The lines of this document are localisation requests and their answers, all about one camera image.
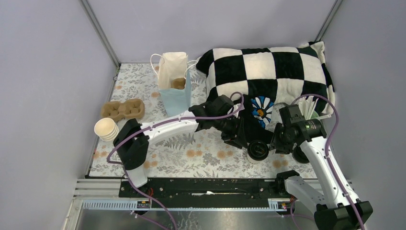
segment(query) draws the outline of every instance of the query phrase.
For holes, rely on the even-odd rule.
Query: gray wall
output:
[[[340,125],[335,154],[372,230],[404,229],[406,198],[406,1],[345,1],[327,31],[327,67]]]
[[[57,230],[114,66],[79,1],[0,2],[0,229]]]
[[[90,0],[121,62],[313,41],[334,0]]]

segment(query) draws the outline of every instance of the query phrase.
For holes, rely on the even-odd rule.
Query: stacked paper cups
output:
[[[112,141],[118,135],[118,126],[111,118],[103,118],[94,126],[94,133],[104,141]]]

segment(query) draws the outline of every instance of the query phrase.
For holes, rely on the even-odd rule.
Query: checkered pillow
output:
[[[250,97],[268,97],[275,104],[290,104],[307,93],[324,96],[335,103],[324,42],[308,43],[299,48],[216,48],[203,54],[196,67],[207,75],[208,101],[238,91]],[[316,112],[332,114],[333,110],[319,100]]]

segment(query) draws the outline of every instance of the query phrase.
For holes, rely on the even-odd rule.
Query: floral tablecloth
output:
[[[191,69],[192,105],[206,99],[206,76]],[[160,98],[157,78],[149,64],[122,64],[111,101],[124,102],[139,98],[144,101],[145,116],[138,121],[152,122],[167,117]],[[279,108],[274,105],[271,122],[267,129],[273,130],[280,121]],[[126,120],[118,122],[122,128]],[[316,178],[310,164],[297,163],[292,155],[269,153],[259,164],[247,160],[246,149],[237,149],[223,143],[221,132],[215,129],[182,134],[149,147],[144,167],[149,177],[220,177],[220,178],[275,178],[277,173],[296,170],[303,178]],[[108,164],[106,157],[113,149],[112,142],[99,141],[93,156],[89,176],[122,177],[121,165]],[[113,160],[120,158],[115,153]]]

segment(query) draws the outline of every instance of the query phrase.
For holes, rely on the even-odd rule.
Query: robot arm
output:
[[[222,95],[213,102],[192,106],[182,114],[159,122],[139,124],[135,119],[129,120],[114,140],[115,146],[129,135],[150,128],[123,144],[117,151],[133,184],[140,187],[147,183],[143,164],[148,146],[176,134],[197,132],[215,127],[222,131],[221,137],[225,143],[238,148],[247,148],[243,118],[235,116],[214,118],[228,114],[233,105],[229,98]],[[325,155],[324,148],[327,135],[323,125],[317,119],[305,120],[297,105],[282,108],[280,113],[283,124],[278,123],[275,128],[270,144],[271,149],[276,149],[277,152],[291,153],[296,145],[296,154],[308,159],[312,164],[321,184],[323,195],[308,185],[295,171],[277,174],[276,182],[280,193],[297,197],[314,213],[316,224],[320,230],[357,229],[359,223],[347,196],[355,204],[363,222],[371,215],[372,207],[369,201],[361,202],[348,184],[345,183],[346,194],[338,185],[327,163],[327,158],[331,159],[340,181],[345,182],[346,179],[333,154]],[[207,120],[202,119],[202,117],[213,117],[213,119]]]
[[[127,121],[113,144],[117,146],[131,134],[144,130],[117,150],[124,169],[134,185],[140,187],[147,183],[143,164],[146,160],[148,147],[174,135],[215,127],[222,131],[221,138],[225,143],[237,148],[246,148],[248,145],[244,135],[243,118],[236,116],[223,119],[215,118],[227,115],[233,107],[234,103],[222,95],[213,102],[192,106],[188,111],[159,122],[139,124],[136,119]],[[213,117],[214,119],[199,119],[199,117]]]
[[[282,193],[298,198],[312,213],[320,230],[358,229],[355,217],[347,197],[352,200],[365,222],[372,213],[369,201],[361,202],[358,195],[346,183],[346,179],[338,166],[331,149],[325,154],[326,132],[317,119],[305,120],[298,105],[289,105],[280,110],[283,124],[277,124],[272,138],[271,147],[277,151],[289,153],[294,151],[297,157],[307,158],[319,180],[323,194],[307,184],[295,171],[282,172],[277,181]],[[344,192],[327,159],[330,158],[335,172],[346,187]]]

